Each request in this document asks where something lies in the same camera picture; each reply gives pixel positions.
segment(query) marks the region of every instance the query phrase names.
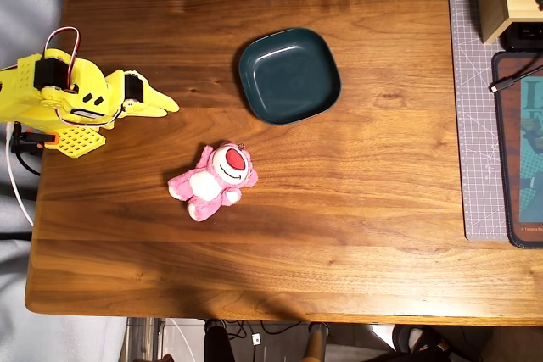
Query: gray cutting mat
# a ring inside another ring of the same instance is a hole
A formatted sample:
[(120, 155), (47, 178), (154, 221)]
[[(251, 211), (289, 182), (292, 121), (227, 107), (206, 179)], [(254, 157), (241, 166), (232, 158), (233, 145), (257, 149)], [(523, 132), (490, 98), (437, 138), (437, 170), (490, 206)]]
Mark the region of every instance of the gray cutting mat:
[(477, 0), (449, 0), (455, 72), (456, 120), (466, 238), (506, 241), (500, 148), (490, 61), (503, 48), (479, 38)]

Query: floor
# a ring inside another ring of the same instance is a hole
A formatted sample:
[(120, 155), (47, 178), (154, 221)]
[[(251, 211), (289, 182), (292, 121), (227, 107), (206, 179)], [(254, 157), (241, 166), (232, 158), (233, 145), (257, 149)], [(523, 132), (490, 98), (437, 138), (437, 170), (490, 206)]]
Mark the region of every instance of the floor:
[[(175, 319), (182, 329), (190, 345), (196, 362), (204, 361), (204, 322), (202, 320)], [(291, 322), (265, 322), (269, 332), (281, 331)], [(255, 348), (255, 362), (267, 361), (300, 361), (305, 351), (308, 337), (308, 324), (302, 323), (280, 334), (270, 335), (263, 332), (259, 321), (251, 321), (250, 326), (255, 333), (260, 333), (261, 345)], [(489, 341), (492, 328), (444, 326), (436, 327), (448, 341), (461, 349), (467, 356), (477, 360), (483, 351), (484, 345)], [(229, 332), (237, 332), (238, 325), (227, 324)], [(246, 338), (234, 338), (231, 341), (234, 358), (237, 362), (251, 362), (253, 357), (250, 330), (245, 323)], [(360, 361), (360, 355), (353, 353), (351, 347), (370, 348), (377, 351), (388, 351), (390, 347), (376, 337), (372, 328), (363, 324), (331, 324), (330, 335), (327, 340), (327, 362), (350, 360)], [(175, 361), (190, 361), (190, 353), (181, 338), (179, 331), (170, 320), (164, 327), (162, 354), (171, 354)]]

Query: stuffed bear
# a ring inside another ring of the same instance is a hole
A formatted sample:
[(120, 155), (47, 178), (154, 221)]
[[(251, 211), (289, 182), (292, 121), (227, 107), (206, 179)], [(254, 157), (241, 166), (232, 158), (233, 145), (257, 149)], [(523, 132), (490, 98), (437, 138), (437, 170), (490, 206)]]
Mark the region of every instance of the stuffed bear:
[(188, 200), (188, 214), (198, 222), (207, 220), (221, 205), (234, 205), (241, 187), (258, 181), (251, 156), (243, 145), (222, 143), (216, 150), (206, 146), (196, 168), (168, 181), (173, 198)]

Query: square plate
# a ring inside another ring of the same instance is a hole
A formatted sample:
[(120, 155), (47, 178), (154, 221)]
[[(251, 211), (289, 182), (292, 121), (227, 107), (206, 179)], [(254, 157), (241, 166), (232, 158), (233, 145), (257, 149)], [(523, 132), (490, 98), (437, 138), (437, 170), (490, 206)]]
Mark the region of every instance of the square plate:
[(308, 29), (290, 29), (251, 43), (239, 75), (255, 115), (273, 125), (310, 118), (338, 99), (341, 80), (330, 48)]

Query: wooden table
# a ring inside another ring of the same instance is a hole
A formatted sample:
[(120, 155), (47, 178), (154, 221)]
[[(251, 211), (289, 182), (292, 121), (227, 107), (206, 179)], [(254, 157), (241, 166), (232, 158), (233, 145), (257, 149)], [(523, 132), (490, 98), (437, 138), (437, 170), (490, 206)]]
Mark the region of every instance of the wooden table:
[[(80, 159), (46, 154), (29, 309), (543, 324), (543, 251), (464, 237), (448, 0), (64, 0), (63, 23), (81, 58), (138, 70), (182, 108), (119, 120)], [(296, 26), (326, 39), (342, 94), (267, 125), (238, 57)], [(260, 180), (196, 223), (165, 183), (223, 140)]]

